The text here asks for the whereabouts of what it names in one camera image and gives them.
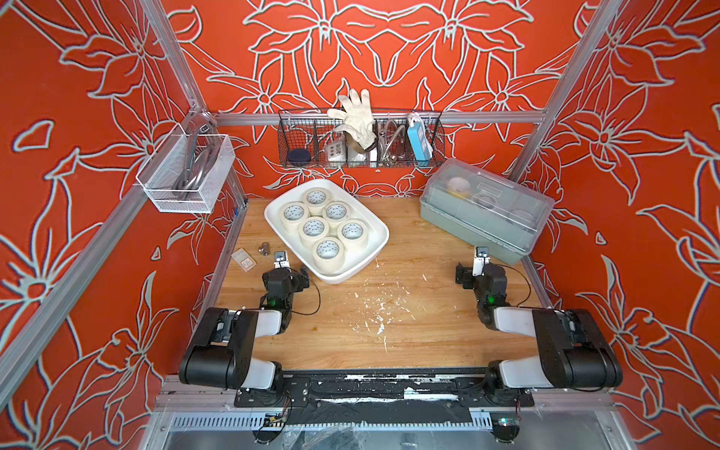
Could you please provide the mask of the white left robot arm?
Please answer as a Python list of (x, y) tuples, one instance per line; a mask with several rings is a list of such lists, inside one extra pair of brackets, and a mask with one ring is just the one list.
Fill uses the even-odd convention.
[(207, 309), (178, 369), (183, 384), (281, 393), (281, 364), (253, 355), (257, 339), (280, 335), (294, 314), (294, 296), (311, 286), (308, 270), (276, 267), (262, 275), (257, 309)]

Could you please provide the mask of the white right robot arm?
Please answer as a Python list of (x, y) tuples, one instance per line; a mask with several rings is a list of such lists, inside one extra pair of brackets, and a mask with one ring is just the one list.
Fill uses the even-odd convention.
[(538, 355), (490, 364), (498, 388), (594, 391), (622, 384), (621, 364), (588, 310), (512, 306), (506, 270), (492, 262), (481, 269), (458, 264), (456, 283), (474, 293), (484, 326), (535, 339)]

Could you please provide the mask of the white plastic storage tray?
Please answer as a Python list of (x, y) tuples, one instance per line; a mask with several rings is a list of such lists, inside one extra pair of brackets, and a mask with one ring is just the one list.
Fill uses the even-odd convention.
[(264, 218), (321, 281), (347, 281), (373, 261), (389, 229), (369, 208), (335, 183), (306, 182), (273, 200)]

